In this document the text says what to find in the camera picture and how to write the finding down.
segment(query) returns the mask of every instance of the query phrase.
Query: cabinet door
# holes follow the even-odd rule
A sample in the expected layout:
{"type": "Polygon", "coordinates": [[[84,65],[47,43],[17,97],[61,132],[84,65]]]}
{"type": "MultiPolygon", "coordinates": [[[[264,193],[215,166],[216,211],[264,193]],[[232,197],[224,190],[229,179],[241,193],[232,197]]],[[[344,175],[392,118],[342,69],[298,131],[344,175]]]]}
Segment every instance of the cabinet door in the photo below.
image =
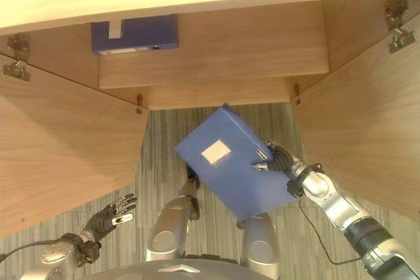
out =
{"type": "MultiPolygon", "coordinates": [[[[0,56],[0,66],[14,60],[0,56]]],[[[1,236],[133,183],[148,111],[27,66],[0,75],[1,236]]]]}
{"type": "MultiPolygon", "coordinates": [[[[420,35],[420,16],[404,28],[420,35]]],[[[310,162],[344,189],[420,219],[420,43],[387,37],[309,88],[295,107],[310,162]]]]}

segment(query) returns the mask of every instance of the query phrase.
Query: gray striped carpet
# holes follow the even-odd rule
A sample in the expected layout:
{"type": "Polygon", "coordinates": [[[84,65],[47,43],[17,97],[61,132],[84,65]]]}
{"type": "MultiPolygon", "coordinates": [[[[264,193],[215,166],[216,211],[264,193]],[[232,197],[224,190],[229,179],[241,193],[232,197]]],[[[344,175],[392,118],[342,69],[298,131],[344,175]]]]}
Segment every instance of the gray striped carpet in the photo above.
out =
{"type": "MultiPolygon", "coordinates": [[[[302,156],[303,147],[289,104],[233,108],[263,140],[274,140],[302,156]]],[[[54,239],[66,232],[79,232],[93,213],[121,193],[135,191],[138,196],[136,220],[118,227],[109,234],[102,241],[100,259],[92,266],[78,269],[73,278],[81,279],[83,276],[116,266],[143,261],[146,242],[159,210],[176,196],[178,188],[186,177],[184,163],[173,153],[173,147],[214,110],[214,108],[200,108],[153,111],[144,137],[135,185],[12,235],[2,240],[0,252],[8,252],[32,241],[54,239]]],[[[201,205],[201,218],[190,224],[186,252],[218,254],[225,258],[238,259],[242,232],[236,229],[233,216],[206,188],[200,188],[198,199],[201,205]]],[[[357,199],[392,234],[403,240],[420,257],[420,222],[360,198],[357,199]]],[[[334,260],[346,260],[356,256],[319,209],[308,201],[304,202],[304,207],[319,229],[334,260]]],[[[271,216],[278,229],[282,254],[282,279],[371,279],[365,273],[361,262],[335,267],[327,261],[314,232],[297,208],[297,203],[280,207],[272,211],[271,216]]],[[[19,279],[24,271],[38,262],[44,249],[44,247],[30,248],[14,254],[0,265],[0,279],[19,279]]]]}

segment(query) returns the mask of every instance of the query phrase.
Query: silver robot leg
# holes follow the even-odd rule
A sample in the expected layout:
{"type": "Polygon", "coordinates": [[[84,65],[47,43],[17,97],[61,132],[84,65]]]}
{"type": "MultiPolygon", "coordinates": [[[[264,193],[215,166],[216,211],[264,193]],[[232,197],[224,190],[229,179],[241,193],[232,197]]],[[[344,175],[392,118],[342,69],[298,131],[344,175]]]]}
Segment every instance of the silver robot leg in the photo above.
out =
{"type": "Polygon", "coordinates": [[[280,278],[280,251],[274,227],[267,213],[240,222],[244,228],[241,265],[271,279],[280,278]]]}
{"type": "Polygon", "coordinates": [[[146,261],[182,258],[190,219],[197,216],[196,181],[188,180],[178,197],[160,212],[147,244],[146,261]]]}

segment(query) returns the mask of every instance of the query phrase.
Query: wire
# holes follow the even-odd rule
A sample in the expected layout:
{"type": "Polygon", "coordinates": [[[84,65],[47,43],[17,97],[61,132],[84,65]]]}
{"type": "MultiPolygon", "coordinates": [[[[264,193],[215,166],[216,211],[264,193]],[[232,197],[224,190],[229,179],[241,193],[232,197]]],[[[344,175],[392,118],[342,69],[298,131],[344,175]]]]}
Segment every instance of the wire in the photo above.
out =
{"type": "Polygon", "coordinates": [[[57,239],[48,239],[46,241],[38,241],[38,242],[33,242],[33,243],[30,243],[30,244],[26,244],[24,246],[21,246],[21,247],[18,247],[17,249],[12,250],[11,252],[8,252],[7,254],[0,254],[0,263],[4,262],[10,255],[14,254],[15,252],[17,252],[21,249],[26,249],[28,247],[39,246],[39,245],[51,245],[51,244],[55,244],[57,242],[58,242],[57,239]]]}
{"type": "Polygon", "coordinates": [[[314,229],[314,232],[315,232],[316,236],[318,236],[318,240],[320,241],[321,246],[322,246],[322,248],[324,249],[325,255],[327,256],[327,258],[328,258],[329,262],[331,262],[331,263],[332,263],[333,265],[335,265],[335,266],[340,266],[340,265],[349,264],[349,263],[351,263],[351,262],[357,262],[358,260],[361,260],[361,259],[362,259],[362,257],[358,257],[358,258],[353,258],[353,259],[350,259],[350,260],[345,260],[345,261],[343,261],[343,262],[334,262],[334,261],[331,259],[331,257],[329,256],[328,251],[327,251],[327,249],[326,249],[326,247],[325,247],[324,243],[323,243],[323,242],[322,242],[322,240],[321,240],[320,234],[318,233],[318,231],[317,231],[317,230],[316,230],[316,228],[315,228],[315,225],[312,223],[312,221],[310,220],[310,218],[308,217],[308,215],[307,215],[307,214],[305,213],[305,211],[303,210],[303,208],[302,208],[302,198],[300,198],[300,199],[299,199],[299,208],[301,209],[303,216],[304,216],[304,217],[308,220],[308,222],[309,222],[310,226],[312,226],[312,228],[314,229]]]}

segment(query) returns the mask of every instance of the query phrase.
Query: white label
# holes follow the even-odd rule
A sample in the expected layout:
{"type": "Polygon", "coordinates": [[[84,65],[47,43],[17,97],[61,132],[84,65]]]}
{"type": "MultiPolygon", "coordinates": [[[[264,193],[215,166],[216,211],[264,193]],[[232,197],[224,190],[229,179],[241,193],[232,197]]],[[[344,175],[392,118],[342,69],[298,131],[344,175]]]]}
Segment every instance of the white label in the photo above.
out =
{"type": "Polygon", "coordinates": [[[214,144],[204,150],[201,155],[212,165],[226,157],[230,153],[230,149],[221,140],[217,140],[214,144]]]}

